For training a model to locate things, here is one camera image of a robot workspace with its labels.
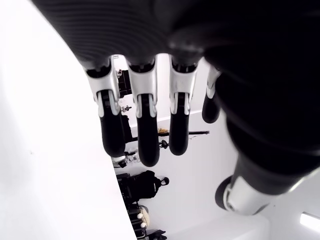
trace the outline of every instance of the black backpack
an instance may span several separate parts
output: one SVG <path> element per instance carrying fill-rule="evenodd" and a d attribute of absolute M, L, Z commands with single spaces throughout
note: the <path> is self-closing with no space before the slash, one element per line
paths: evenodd
<path fill-rule="evenodd" d="M 134 203 L 140 199 L 151 199 L 157 194 L 161 186 L 168 184 L 169 178 L 165 177 L 160 180 L 155 177 L 155 173 L 150 170 L 131 176 L 127 181 L 131 202 Z"/>

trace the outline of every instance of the ceiling light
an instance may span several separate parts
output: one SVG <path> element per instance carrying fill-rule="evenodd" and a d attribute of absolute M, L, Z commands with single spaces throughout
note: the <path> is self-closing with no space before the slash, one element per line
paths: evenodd
<path fill-rule="evenodd" d="M 320 218 L 309 213 L 303 212 L 301 214 L 300 223 L 312 230 L 320 233 Z"/>

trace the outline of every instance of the white wall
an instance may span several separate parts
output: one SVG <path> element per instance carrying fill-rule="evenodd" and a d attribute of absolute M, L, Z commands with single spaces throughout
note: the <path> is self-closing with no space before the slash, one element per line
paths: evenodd
<path fill-rule="evenodd" d="M 168 129 L 170 120 L 158 123 Z M 215 124 L 207 124 L 201 113 L 190 116 L 190 131 L 209 130 L 210 134 L 189 140 L 186 153 L 174 156 L 170 150 L 161 149 L 156 166 L 147 168 L 134 163 L 117 173 L 139 174 L 147 169 L 159 178 L 170 179 L 168 186 L 161 187 L 152 199 L 143 199 L 140 204 L 149 208 L 149 229 L 162 229 L 168 235 L 218 219 L 227 214 L 215 203 L 218 185 L 234 170 L 237 153 L 229 140 L 222 114 Z"/>
<path fill-rule="evenodd" d="M 262 214 L 271 223 L 270 240 L 318 240 L 320 233 L 300 224 L 301 213 L 320 217 L 320 174 L 304 181 L 266 208 Z"/>
<path fill-rule="evenodd" d="M 269 228 L 269 221 L 261 215 L 238 216 L 229 213 L 222 218 L 168 235 L 168 239 L 269 240 Z"/>
<path fill-rule="evenodd" d="M 136 239 L 82 67 L 29 1 L 0 24 L 0 239 Z"/>

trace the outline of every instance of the robotic hand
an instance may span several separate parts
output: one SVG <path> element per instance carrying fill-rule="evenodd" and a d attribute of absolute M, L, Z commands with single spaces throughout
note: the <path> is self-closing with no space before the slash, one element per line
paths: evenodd
<path fill-rule="evenodd" d="M 198 61 L 205 57 L 212 65 L 202 116 L 213 123 L 222 108 L 239 151 L 233 176 L 216 191 L 221 208 L 254 215 L 319 169 L 318 1 L 33 2 L 83 66 L 103 146 L 113 158 L 123 156 L 125 139 L 111 56 L 127 59 L 139 155 L 151 167 L 159 159 L 156 55 L 168 53 L 169 147 L 175 155 L 188 146 Z"/>

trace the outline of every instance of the black fingertip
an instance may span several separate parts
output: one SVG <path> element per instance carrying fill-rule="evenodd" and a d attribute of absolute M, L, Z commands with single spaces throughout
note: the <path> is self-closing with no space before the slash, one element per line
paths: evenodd
<path fill-rule="evenodd" d="M 142 111 L 137 118 L 139 157 L 143 165 L 153 167 L 159 161 L 160 148 L 157 128 L 157 116 L 151 117 Z"/>
<path fill-rule="evenodd" d="M 104 108 L 104 116 L 100 117 L 102 142 L 104 150 L 111 157 L 124 155 L 126 142 L 122 125 L 121 112 L 113 115 L 111 108 Z"/>
<path fill-rule="evenodd" d="M 180 156 L 184 154 L 188 148 L 189 140 L 189 115 L 185 115 L 184 109 L 181 108 L 176 114 L 171 114 L 170 132 L 169 132 L 169 148 L 170 151 Z"/>
<path fill-rule="evenodd" d="M 213 95 L 213 98 L 208 98 L 205 94 L 203 108 L 202 108 L 202 119 L 207 124 L 213 124 L 219 118 L 220 107 L 217 104 L 217 96 Z"/>

